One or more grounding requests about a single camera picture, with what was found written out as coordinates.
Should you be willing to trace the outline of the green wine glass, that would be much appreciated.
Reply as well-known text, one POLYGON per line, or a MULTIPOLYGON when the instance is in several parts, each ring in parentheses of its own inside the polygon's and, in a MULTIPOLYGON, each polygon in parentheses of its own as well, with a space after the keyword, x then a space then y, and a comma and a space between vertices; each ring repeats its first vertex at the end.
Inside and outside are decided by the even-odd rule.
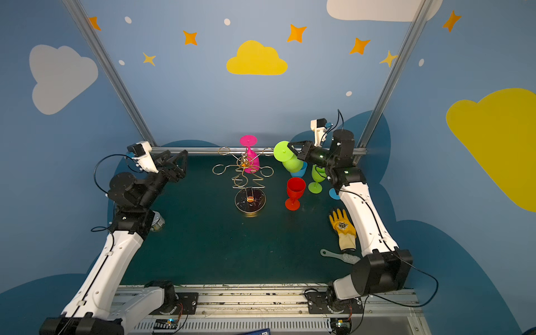
POLYGON ((304 162, 297 158, 288 144, 288 141, 280 141, 274 148, 274 157, 289 173, 298 173, 303 168, 304 162))
POLYGON ((325 169, 317 165, 313 165, 311 170, 311 177, 313 182, 308 185, 308 190, 313 194, 320 194, 322 192, 321 182, 327 177, 325 169))

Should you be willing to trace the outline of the green wine glass back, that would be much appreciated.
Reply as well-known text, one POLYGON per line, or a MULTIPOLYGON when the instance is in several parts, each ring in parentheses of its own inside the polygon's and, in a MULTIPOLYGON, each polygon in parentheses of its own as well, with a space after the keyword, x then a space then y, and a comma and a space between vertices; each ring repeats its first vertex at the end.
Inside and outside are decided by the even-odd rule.
POLYGON ((280 141, 274 148, 274 157, 289 173, 298 173, 303 168, 304 162, 297 158, 288 144, 288 141, 280 141))

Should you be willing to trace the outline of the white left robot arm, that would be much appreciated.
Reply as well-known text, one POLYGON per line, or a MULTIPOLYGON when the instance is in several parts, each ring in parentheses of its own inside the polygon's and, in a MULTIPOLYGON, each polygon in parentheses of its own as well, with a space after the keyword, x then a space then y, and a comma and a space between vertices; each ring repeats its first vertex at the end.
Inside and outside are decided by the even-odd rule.
POLYGON ((109 183, 107 197, 114 202, 111 224, 105 228, 107 240, 74 298, 57 318, 47 318, 40 334, 128 334, 149 314, 170 315, 180 306, 171 281, 151 281, 142 292, 117 312, 111 310, 117 289, 134 255, 154 228, 152 205, 170 183, 186 176, 188 152, 170 151, 155 156, 140 145, 129 147, 146 177, 116 174, 109 183))

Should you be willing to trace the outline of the blue wine glass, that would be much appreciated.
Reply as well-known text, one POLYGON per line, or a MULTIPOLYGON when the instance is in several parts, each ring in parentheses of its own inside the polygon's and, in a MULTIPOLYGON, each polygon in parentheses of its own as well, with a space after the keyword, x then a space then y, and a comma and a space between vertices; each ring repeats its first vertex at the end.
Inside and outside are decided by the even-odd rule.
POLYGON ((302 167, 299 171, 295 172, 295 173, 290 173, 292 177, 298 177, 298 178, 302 178, 304 177, 306 171, 307 171, 307 167, 308 167, 308 164, 306 162, 303 162, 302 164, 302 167))
POLYGON ((335 188, 331 188, 329 190, 329 196, 330 198, 334 199, 334 200, 340 200, 340 196, 339 194, 337 193, 336 189, 335 188))

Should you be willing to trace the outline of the red wine glass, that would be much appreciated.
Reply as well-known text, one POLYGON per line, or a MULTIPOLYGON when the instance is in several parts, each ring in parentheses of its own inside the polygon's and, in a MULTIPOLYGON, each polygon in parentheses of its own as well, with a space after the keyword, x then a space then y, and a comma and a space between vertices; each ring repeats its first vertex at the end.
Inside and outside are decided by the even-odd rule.
POLYGON ((300 208, 300 198, 304 195, 307 187, 306 182, 299 177, 293 177, 287 182, 288 199, 285 201, 285 206, 290 211, 297 211, 300 208))

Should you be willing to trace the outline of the green wine glass front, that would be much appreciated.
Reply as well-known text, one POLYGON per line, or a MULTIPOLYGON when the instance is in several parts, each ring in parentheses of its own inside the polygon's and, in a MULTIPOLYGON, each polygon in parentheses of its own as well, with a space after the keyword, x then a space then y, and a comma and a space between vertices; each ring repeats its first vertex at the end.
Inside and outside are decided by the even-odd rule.
POLYGON ((325 169, 317 165, 313 165, 311 170, 311 177, 313 182, 308 185, 308 190, 313 194, 320 194, 322 192, 321 182, 327 177, 325 169))

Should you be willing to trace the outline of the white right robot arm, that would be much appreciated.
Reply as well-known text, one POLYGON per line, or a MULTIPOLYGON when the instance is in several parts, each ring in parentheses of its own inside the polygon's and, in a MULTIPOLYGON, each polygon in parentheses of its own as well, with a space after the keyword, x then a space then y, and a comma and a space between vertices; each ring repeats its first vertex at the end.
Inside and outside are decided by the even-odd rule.
POLYGON ((329 149, 311 141, 287 144, 299 160, 325 170, 356 229, 362 257, 349 275, 333 282, 338 300, 400 290, 413 264, 410 251, 400 249, 383 225, 367 181, 357 167, 360 157, 354 153, 354 146, 353 133, 343 129, 333 132, 329 149))

